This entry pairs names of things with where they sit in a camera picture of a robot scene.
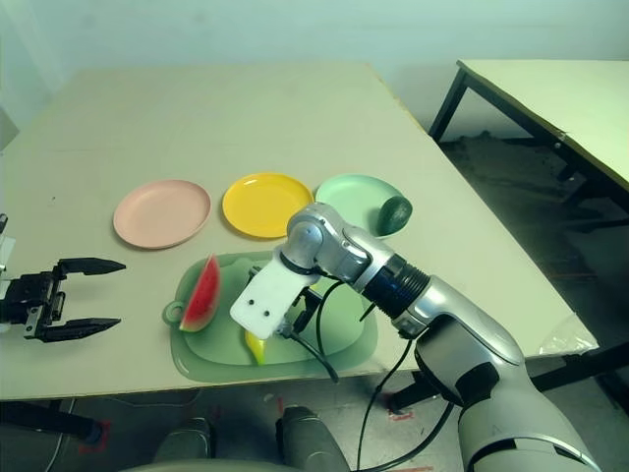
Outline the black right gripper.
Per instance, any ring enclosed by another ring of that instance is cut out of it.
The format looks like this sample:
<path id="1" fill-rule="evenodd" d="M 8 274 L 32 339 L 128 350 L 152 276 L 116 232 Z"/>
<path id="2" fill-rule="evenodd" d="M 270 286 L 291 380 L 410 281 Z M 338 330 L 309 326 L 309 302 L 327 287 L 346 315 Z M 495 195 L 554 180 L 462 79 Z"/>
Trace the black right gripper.
<path id="1" fill-rule="evenodd" d="M 311 288 L 304 288 L 285 314 L 280 324 L 280 335 L 291 338 L 301 334 L 313 319 L 322 303 L 322 296 Z"/>

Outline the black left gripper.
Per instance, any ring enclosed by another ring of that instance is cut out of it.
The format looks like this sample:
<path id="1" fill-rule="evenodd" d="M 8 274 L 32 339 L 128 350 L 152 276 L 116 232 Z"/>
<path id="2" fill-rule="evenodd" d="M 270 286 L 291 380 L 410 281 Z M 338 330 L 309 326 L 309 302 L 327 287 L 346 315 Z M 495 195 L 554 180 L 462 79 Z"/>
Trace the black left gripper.
<path id="1" fill-rule="evenodd" d="M 121 322 L 120 319 L 94 318 L 53 326 L 53 322 L 61 319 L 66 294 L 60 290 L 60 285 L 66 274 L 101 275 L 127 268 L 100 258 L 61 259 L 55 267 L 61 275 L 45 271 L 25 274 L 9 282 L 4 292 L 5 325 L 22 325 L 25 339 L 51 343 L 86 338 Z"/>

